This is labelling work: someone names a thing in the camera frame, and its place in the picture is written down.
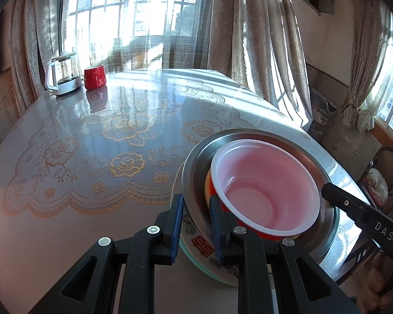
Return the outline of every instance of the bowl rim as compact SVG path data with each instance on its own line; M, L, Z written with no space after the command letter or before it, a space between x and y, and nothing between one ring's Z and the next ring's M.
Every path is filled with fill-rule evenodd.
M291 157L301 168L302 170L306 173L307 177L310 179L312 185L314 185L313 189L313 213L312 216L309 218L309 221L303 222L301 225L299 225L297 228L294 228L292 230L274 230L270 228L266 228L264 226L261 226L253 221L251 221L249 218L245 217L243 214L241 214L227 199L225 196L223 190L220 187L219 180L217 178L217 166L218 166L218 160L220 159L220 156L222 156L222 153L226 150L229 150L231 147L239 145L240 143L256 143L258 145L265 145L269 147L273 147L274 149L277 149L289 157ZM303 164L300 163L298 159L296 159L293 155L290 153L286 152L285 150L281 149L280 147L277 147L276 145L273 145L271 143L267 143L264 141L259 141L256 139L238 139L235 141L231 141L225 145L223 145L221 148L217 150L215 153L212 161L211 161L211 179L212 183L214 185L214 189L217 192L218 197L220 200L224 203L224 205L229 209L238 219L240 219L242 222L247 224L249 227L262 232L264 234L268 234L271 236L279 236L279 237L289 237L289 236L294 236L301 234L308 230L316 221L317 216L319 215L320 211L320 195L319 195L319 190L317 189L317 185L315 183L315 180L311 176L310 172L305 168Z

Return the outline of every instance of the red chinese character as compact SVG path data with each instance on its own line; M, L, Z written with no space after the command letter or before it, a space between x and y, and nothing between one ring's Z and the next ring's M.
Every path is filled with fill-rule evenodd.
M214 248L201 235L191 239L192 245L195 246L202 256L208 257L214 252Z

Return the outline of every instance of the triangular cutout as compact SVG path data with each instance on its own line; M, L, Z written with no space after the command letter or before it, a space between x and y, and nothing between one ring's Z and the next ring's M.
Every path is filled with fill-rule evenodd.
M61 294L74 300L83 301L86 298L96 263L97 258L91 257L83 265L82 269L64 286Z
M323 282L302 258L296 259L301 279L310 301L319 300L330 295L329 286Z

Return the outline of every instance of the chair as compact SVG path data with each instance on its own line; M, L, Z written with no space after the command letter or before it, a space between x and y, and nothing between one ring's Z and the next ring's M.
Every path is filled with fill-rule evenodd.
M371 168L377 169L383 175L389 191L389 198L381 209L376 206L374 200L367 191L367 185L364 181ZM393 148L390 145L384 145L377 151L374 158L370 161L367 168L357 181L357 184L370 201L370 204L376 207L379 211L385 215L388 215L391 211L393 211ZM343 274L339 277L336 283L340 285L346 281L367 260L374 258L378 250L379 249L375 245L374 241L369 239L364 233L361 233L351 253L347 256L347 259L341 266Z

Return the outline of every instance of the metal bowl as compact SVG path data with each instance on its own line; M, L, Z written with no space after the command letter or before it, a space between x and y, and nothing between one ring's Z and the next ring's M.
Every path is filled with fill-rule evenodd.
M330 182L325 170L308 152L276 134L252 129L233 129L207 137L193 148L185 160L182 172L182 191L191 219L211 244L210 213L204 197L205 177L211 168L215 152L224 144L238 139L257 139L287 151L306 167L319 191L325 183ZM309 230L298 236L296 241L315 261L320 262L335 238L338 223L339 209L321 198L319 216L315 223Z

